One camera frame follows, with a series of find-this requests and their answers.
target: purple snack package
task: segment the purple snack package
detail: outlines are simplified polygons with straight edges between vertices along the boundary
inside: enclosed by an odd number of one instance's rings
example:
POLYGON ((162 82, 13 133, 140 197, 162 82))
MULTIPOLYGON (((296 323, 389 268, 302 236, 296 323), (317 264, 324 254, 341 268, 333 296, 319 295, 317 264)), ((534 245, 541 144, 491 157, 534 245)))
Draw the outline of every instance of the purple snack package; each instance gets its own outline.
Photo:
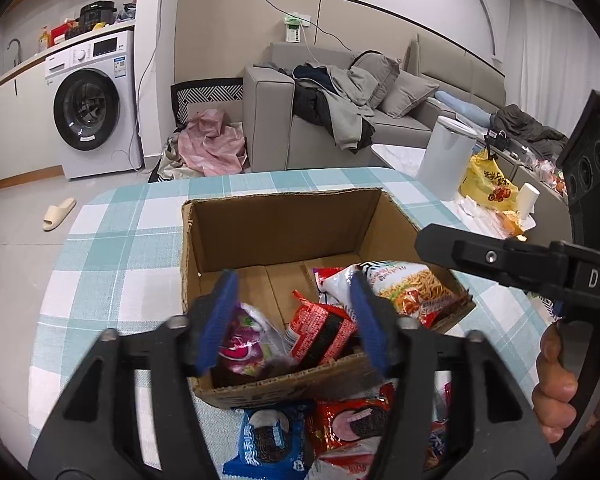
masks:
POLYGON ((258 309, 246 303, 235 307, 218 355, 219 366, 257 379, 282 374, 294 364, 280 333, 258 309))

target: blue gripper pad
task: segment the blue gripper pad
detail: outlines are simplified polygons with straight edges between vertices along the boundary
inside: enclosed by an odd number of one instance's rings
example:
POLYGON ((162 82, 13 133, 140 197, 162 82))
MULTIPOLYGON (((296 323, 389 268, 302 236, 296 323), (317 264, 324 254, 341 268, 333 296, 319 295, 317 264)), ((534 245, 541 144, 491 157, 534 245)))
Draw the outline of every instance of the blue gripper pad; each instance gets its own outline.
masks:
POLYGON ((238 273, 225 270, 211 294, 195 299, 189 308, 187 317, 192 348, 197 354, 195 367, 198 376, 202 377, 216 365, 218 348, 238 304, 238 273))
POLYGON ((358 270, 351 280, 351 304, 358 320, 362 348, 384 377, 400 362, 398 313, 391 301, 378 298, 358 270))

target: human hand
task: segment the human hand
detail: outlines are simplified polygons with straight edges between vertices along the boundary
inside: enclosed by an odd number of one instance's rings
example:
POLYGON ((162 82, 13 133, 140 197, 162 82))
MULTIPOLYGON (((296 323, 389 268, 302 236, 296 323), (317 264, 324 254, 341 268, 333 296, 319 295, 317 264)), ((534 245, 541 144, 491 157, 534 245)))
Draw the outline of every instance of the human hand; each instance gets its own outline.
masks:
MULTIPOLYGON (((550 444, 561 439, 564 429, 576 417, 576 410, 569 404, 578 389, 576 377, 565 370, 558 361, 562 344, 555 324, 542 334, 540 355, 536 360, 539 384, 531 399, 540 421, 542 432, 550 444)), ((600 402, 587 422, 587 431, 600 419, 600 402)))

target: open cardboard box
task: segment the open cardboard box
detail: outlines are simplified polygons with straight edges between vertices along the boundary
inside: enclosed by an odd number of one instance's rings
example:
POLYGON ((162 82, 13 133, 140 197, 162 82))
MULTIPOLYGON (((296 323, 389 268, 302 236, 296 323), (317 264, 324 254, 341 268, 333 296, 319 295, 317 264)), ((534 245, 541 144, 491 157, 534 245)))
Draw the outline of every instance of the open cardboard box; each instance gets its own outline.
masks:
MULTIPOLYGON (((317 301, 314 267, 422 262, 414 248, 416 226, 381 189, 194 200, 184 204, 182 215, 184 311, 211 292, 223 269, 237 269, 240 301, 259 309, 282 333, 299 307, 294 289, 317 301)), ((448 270, 430 268, 450 290, 466 293, 448 270)), ((433 329, 446 332, 474 306, 468 297, 433 329)), ((241 386, 213 384, 207 374, 193 380, 193 389, 212 406, 245 408, 299 397, 346 397, 380 381, 360 352, 241 386)))

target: clothing pile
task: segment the clothing pile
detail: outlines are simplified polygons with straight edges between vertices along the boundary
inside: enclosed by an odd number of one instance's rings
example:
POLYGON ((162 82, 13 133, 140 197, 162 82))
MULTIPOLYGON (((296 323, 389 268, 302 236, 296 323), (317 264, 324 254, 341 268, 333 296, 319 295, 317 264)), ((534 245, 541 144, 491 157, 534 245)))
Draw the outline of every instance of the clothing pile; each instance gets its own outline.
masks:
POLYGON ((508 136, 528 144, 553 163, 558 160, 558 156, 567 144, 567 137, 524 113, 517 105, 509 105, 498 110, 491 117, 491 129, 495 132, 504 130, 508 136))
POLYGON ((355 153, 371 145, 374 111, 368 103, 378 88, 376 78, 357 66, 343 70, 317 63, 296 67, 292 76, 294 115, 324 126, 342 150, 355 153))
POLYGON ((237 174, 247 152, 242 125, 227 124, 223 110, 197 112, 187 127, 167 141, 149 182, 237 174))

